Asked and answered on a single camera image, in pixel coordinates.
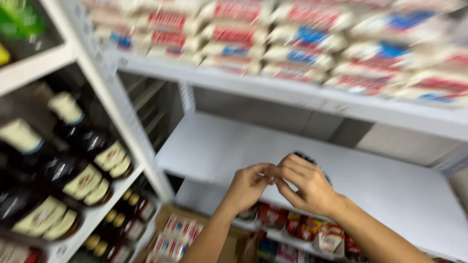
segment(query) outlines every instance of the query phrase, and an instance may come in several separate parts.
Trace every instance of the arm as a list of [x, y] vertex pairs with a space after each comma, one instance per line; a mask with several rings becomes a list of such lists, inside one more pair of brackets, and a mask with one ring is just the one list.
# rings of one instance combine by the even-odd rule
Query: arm
[[[373, 263], [432, 263], [415, 246], [337, 194], [318, 166], [290, 154], [267, 170], [279, 192], [296, 208], [322, 215], [339, 224]], [[294, 192], [285, 180], [299, 190]]]
[[266, 169], [271, 167], [276, 166], [261, 163], [238, 170], [235, 173], [226, 196], [200, 235], [184, 253], [180, 263], [217, 262], [232, 220], [242, 210], [250, 208], [259, 200], [271, 182], [270, 178], [259, 173], [264, 173]]

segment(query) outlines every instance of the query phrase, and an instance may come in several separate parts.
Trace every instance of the hand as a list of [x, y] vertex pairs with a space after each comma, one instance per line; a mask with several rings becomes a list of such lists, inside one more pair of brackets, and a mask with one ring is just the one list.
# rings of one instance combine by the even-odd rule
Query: hand
[[[343, 196], [333, 190], [320, 168], [295, 154], [268, 168], [265, 175], [274, 177], [278, 191], [298, 209], [326, 217], [342, 209]], [[294, 192], [284, 179], [299, 190]]]
[[220, 207], [235, 213], [234, 216], [236, 216], [242, 210], [253, 206], [260, 199], [268, 184], [273, 184], [272, 178], [259, 173], [264, 173], [267, 169], [274, 167], [276, 165], [271, 163], [259, 163], [237, 170]]

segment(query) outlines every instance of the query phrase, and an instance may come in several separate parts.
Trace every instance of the right hand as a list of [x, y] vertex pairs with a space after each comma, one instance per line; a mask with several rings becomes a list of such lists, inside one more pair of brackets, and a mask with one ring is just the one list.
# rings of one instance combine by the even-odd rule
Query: right hand
[[[295, 208], [326, 217], [343, 209], [344, 196], [333, 190], [320, 168], [295, 154], [287, 155], [277, 167], [269, 167], [265, 175], [273, 177], [278, 191]], [[294, 192], [285, 180], [299, 190]]]

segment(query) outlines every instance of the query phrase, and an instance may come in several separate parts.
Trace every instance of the left hand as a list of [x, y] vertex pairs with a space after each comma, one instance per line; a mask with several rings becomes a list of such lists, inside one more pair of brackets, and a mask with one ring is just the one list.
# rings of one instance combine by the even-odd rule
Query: left hand
[[276, 167], [276, 165], [259, 163], [237, 170], [220, 207], [236, 216], [242, 210], [255, 205], [268, 184], [273, 184], [272, 178], [259, 173], [264, 173], [271, 167]]

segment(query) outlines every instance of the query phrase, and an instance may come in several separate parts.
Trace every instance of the cardboard box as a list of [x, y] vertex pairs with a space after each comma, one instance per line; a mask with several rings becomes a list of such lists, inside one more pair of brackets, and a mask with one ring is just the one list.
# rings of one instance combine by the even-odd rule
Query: cardboard box
[[[148, 250], [141, 251], [133, 263], [145, 263], [151, 249], [156, 244], [158, 235], [163, 231], [169, 217], [175, 214], [181, 218], [194, 219], [198, 223], [206, 225], [209, 218], [196, 214], [186, 209], [182, 209], [173, 205], [164, 205], [159, 214], [156, 216], [156, 234], [154, 235]], [[252, 263], [256, 262], [256, 236], [250, 235], [250, 232], [235, 226], [229, 228], [227, 238], [223, 246], [223, 250], [219, 255], [219, 263]]]

